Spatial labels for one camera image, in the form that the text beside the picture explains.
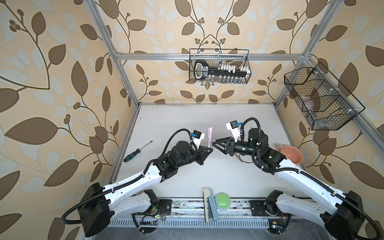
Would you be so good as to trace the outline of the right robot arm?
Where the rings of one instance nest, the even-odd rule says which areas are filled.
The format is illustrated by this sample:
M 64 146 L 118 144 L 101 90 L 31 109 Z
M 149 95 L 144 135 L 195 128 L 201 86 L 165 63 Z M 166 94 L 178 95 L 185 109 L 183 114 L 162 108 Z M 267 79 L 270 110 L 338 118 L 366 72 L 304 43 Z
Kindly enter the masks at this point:
M 243 123 L 226 124 L 232 136 L 214 141 L 212 145 L 224 153 L 251 156 L 253 164 L 265 173 L 295 185 L 312 201 L 289 196 L 274 190 L 265 199 L 267 212 L 295 215 L 325 228 L 336 240 L 361 240 L 359 231 L 364 221 L 373 227 L 375 239 L 382 240 L 379 225 L 363 210 L 362 198 L 353 191 L 344 193 L 296 166 L 287 156 L 269 147 L 268 136 L 256 118 Z

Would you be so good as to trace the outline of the pink pen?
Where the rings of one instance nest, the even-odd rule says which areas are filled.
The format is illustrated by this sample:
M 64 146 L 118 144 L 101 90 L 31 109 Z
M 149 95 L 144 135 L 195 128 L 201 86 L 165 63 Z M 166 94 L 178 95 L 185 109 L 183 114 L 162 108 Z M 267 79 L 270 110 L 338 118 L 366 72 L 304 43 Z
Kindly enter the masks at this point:
M 209 138 L 209 140 L 212 139 L 212 132 L 213 132 L 213 128 L 209 128 L 209 131 L 208 131 L 208 138 Z

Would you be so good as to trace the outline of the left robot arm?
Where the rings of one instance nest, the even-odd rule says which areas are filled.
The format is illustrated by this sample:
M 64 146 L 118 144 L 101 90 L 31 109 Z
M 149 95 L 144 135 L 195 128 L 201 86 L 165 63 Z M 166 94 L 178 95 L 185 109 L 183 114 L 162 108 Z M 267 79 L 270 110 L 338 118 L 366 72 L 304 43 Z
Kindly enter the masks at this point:
M 213 152 L 212 148 L 200 144 L 204 137 L 201 132 L 187 129 L 177 132 L 188 133 L 189 141 L 179 141 L 170 151 L 163 150 L 158 158 L 147 163 L 143 171 L 131 177 L 105 186 L 99 183 L 91 185 L 82 200 L 62 215 L 61 222 L 64 225 L 82 225 L 85 236 L 89 238 L 122 216 L 143 214 L 158 219 L 168 207 L 161 206 L 150 187 L 170 179 L 183 166 L 191 163 L 203 165 Z

